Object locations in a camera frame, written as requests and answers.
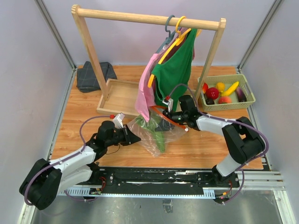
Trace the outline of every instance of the green plastic basket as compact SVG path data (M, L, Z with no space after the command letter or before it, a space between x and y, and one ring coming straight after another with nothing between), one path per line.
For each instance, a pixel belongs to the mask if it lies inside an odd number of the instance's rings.
M231 104L218 104L218 99L214 100L214 105L206 104L206 97L203 92L200 93L200 100L204 111L223 111L223 110L233 110L233 109L243 109L249 107L256 101L251 88L247 82L247 79L243 74L235 75L225 75L225 76L207 76L205 83L210 87L215 87L217 83L222 82L225 84L225 90L227 90L233 83L239 81L239 87L243 90L247 102L238 102L238 98L235 92L233 92L229 97L232 99Z

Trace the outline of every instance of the wall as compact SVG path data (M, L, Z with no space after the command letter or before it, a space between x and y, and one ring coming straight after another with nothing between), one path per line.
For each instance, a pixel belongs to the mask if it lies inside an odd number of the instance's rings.
M269 138L272 167L283 175L299 221L299 31L297 0L284 1L243 69L256 97L254 111Z
M214 65L237 65L265 18L273 0L44 0L76 64L89 60L71 15L71 6L219 21L227 27ZM86 19L100 61L113 64L146 64L167 34L163 26ZM196 40L195 65L203 65L214 32L204 31Z
M33 0L0 7L0 223L15 224L19 187L49 153L71 69Z

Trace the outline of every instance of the yellow hanger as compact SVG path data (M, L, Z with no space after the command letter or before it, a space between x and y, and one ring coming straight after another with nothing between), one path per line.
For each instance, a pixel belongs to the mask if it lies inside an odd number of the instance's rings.
M164 53L164 55L161 57L161 59L159 60L158 64L161 64L164 59L166 58L166 56L169 54L169 52L174 48L174 46L178 46L183 40L184 37L191 31L191 29L187 29L183 34L181 33L180 30L178 30L178 25L179 23L186 18L185 16L182 16L181 18L179 18L177 24L176 24L176 32L178 33L178 38L172 43L172 45L166 50L166 52ZM196 36L198 36L201 33L201 29L197 30ZM153 81L155 79L155 76L153 74L150 75L149 77L149 81L148 81L148 87L151 88L151 86L153 85Z

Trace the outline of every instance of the green shirt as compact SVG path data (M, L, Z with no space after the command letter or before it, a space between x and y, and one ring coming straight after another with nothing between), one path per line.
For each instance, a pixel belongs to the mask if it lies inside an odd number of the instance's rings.
M156 77L155 103L165 106L162 103L164 98L179 84L188 85L191 74L191 62L193 59L194 41L197 29L192 29L186 37L185 42L180 46L176 53L165 63L157 64L152 74ZM178 104L178 98L181 97L187 88L179 86L171 95L173 99L173 110Z

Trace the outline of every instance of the hanger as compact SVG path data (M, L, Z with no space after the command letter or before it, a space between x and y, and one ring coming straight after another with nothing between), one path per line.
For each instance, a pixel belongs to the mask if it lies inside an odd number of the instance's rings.
M165 41L161 44L161 46L158 48L158 50L156 51L156 54L158 54L158 53L162 50L162 48L163 48L165 45L169 44L169 43L172 41L174 35L176 34L175 31L173 31L173 32L171 33L171 31L167 29L167 27L168 27L168 23L169 23L169 21L170 21L170 19L171 19L172 17L175 17L175 16L174 16L174 15L169 16L168 19L167 19L167 21L166 21L166 23L165 23L165 31L169 33L169 34L168 34L168 37L167 37L167 38L165 39Z
M186 18L185 16L182 16L179 18L177 24L176 24L176 30L175 32L178 33L178 38L172 43L172 45L167 49L167 51L164 53L158 64L161 64L163 60L166 58L166 56L169 54L169 52L174 48L174 46L178 46L183 40L184 37L191 31L191 28L187 29L183 34L181 31L178 30L178 25L179 23ZM153 74L150 75L149 81L148 81L148 87L151 88L153 81L154 81L155 76Z

